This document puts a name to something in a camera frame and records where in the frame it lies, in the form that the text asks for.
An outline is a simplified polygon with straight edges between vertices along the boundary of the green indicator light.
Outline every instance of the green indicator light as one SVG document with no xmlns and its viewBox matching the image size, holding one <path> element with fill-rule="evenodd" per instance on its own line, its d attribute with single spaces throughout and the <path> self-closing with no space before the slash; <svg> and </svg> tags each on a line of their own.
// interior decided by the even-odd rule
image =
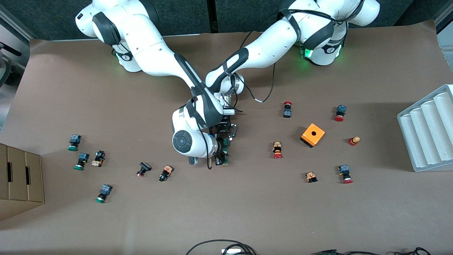
<svg viewBox="0 0 453 255">
<path fill-rule="evenodd" d="M 306 56 L 307 58 L 311 57 L 312 54 L 313 54 L 313 51 L 312 51 L 312 50 L 305 49 L 305 56 Z"/>
<path fill-rule="evenodd" d="M 341 50 L 341 44 L 340 46 L 338 47 L 338 51 L 337 51 L 337 55 L 335 57 L 338 57 L 340 55 L 340 50 Z"/>
</svg>

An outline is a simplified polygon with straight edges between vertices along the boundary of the orange cube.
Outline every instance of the orange cube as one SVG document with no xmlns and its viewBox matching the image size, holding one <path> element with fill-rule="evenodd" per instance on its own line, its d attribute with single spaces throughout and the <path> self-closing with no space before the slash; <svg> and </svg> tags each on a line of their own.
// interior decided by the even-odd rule
<svg viewBox="0 0 453 255">
<path fill-rule="evenodd" d="M 302 134 L 300 140 L 307 144 L 310 148 L 313 148 L 313 146 L 318 144 L 324 134 L 325 132 L 322 129 L 312 123 Z"/>
</svg>

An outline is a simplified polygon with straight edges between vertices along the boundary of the white ribbed tray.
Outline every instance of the white ribbed tray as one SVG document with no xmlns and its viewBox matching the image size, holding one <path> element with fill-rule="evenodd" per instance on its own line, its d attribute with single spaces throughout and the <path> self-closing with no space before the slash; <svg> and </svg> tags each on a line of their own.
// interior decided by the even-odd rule
<svg viewBox="0 0 453 255">
<path fill-rule="evenodd" d="M 397 116 L 416 172 L 453 170 L 452 90 L 444 85 Z"/>
</svg>

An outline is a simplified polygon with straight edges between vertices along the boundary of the red cap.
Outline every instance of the red cap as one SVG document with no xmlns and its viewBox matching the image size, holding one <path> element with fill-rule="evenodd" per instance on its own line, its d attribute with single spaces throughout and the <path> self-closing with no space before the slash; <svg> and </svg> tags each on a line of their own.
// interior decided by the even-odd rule
<svg viewBox="0 0 453 255">
<path fill-rule="evenodd" d="M 351 145 L 351 146 L 356 146 L 356 145 L 357 145 L 356 143 L 353 143 L 353 142 L 352 142 L 352 138 L 349 139 L 348 143 L 349 143 L 349 145 Z"/>
</svg>

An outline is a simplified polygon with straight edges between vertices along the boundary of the table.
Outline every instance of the table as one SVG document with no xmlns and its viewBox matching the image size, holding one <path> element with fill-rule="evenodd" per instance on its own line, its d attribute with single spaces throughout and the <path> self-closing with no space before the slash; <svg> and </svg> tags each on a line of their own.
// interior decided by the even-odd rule
<svg viewBox="0 0 453 255">
<path fill-rule="evenodd" d="M 168 37 L 201 77 L 233 53 L 244 33 Z M 320 250 L 376 253 L 413 250 L 449 254 L 453 174 L 413 172 L 396 115 L 453 73 L 432 21 L 406 27 L 352 29 L 329 66 L 314 66 L 291 49 L 276 65 L 270 99 L 239 95 L 238 134 L 230 165 L 190 166 L 171 143 L 171 115 L 190 98 L 176 77 L 128 73 L 100 41 L 33 40 L 30 62 L 0 142 L 42 155 L 46 203 L 0 222 L 5 254 L 185 254 L 192 245 L 235 239 L 267 254 Z M 272 69 L 240 71 L 264 98 Z M 292 101 L 293 116 L 282 117 Z M 339 104 L 345 121 L 333 120 Z M 310 123 L 326 134 L 314 148 L 299 137 Z M 73 170 L 79 152 L 102 168 Z M 349 146 L 347 139 L 360 136 Z M 272 158 L 281 141 L 283 159 Z M 153 170 L 139 179 L 140 162 Z M 165 165 L 175 171 L 166 182 Z M 342 184 L 337 166 L 351 167 Z M 307 183 L 314 171 L 319 181 Z M 103 184 L 113 191 L 94 201 Z M 225 244 L 195 254 L 219 254 Z"/>
</svg>

